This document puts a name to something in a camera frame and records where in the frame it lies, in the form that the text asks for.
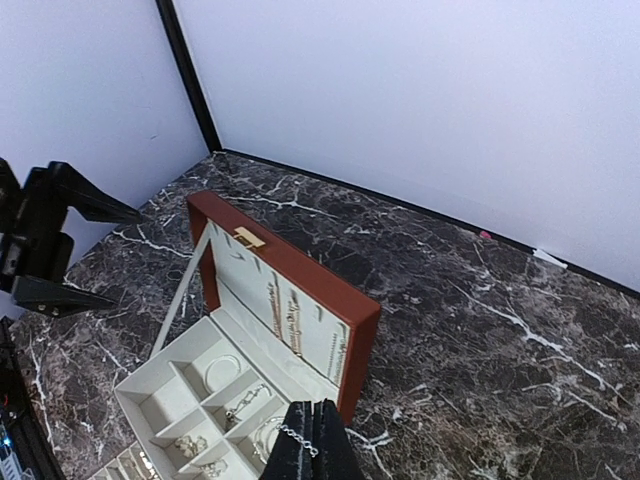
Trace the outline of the red jewelry box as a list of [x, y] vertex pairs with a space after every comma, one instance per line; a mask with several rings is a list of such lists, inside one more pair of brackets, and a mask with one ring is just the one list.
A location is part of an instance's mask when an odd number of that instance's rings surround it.
[[[162, 479], [258, 479], [254, 433], [295, 401], [353, 417], [380, 305], [210, 191], [187, 199], [195, 248], [149, 359], [115, 389]], [[215, 393], [221, 355], [241, 373]]]

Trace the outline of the red jewelry tray insert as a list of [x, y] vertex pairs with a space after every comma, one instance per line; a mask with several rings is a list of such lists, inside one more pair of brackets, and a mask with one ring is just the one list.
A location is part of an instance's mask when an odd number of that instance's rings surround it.
[[139, 443], [134, 442], [101, 467], [90, 479], [151, 480], [159, 479], [159, 475]]

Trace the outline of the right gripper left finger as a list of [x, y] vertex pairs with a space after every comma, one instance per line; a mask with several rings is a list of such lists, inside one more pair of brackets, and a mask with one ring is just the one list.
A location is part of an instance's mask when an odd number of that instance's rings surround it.
[[264, 480], [311, 480], [313, 404], [292, 402], [260, 476]]

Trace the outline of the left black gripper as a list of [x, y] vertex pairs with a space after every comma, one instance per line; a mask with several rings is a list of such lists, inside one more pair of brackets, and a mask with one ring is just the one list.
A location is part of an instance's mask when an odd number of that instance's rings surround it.
[[73, 239], [62, 232], [68, 208], [87, 221], [139, 224], [142, 214], [109, 196], [66, 162], [34, 167], [18, 182], [1, 161], [1, 289], [19, 307], [47, 316], [115, 308], [117, 302], [60, 284]]

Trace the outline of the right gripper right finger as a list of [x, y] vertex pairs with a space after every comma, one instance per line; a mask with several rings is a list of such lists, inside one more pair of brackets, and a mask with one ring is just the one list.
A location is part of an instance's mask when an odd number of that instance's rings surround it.
[[312, 478], [320, 480], [364, 480], [345, 425], [335, 403], [325, 399], [314, 405]]

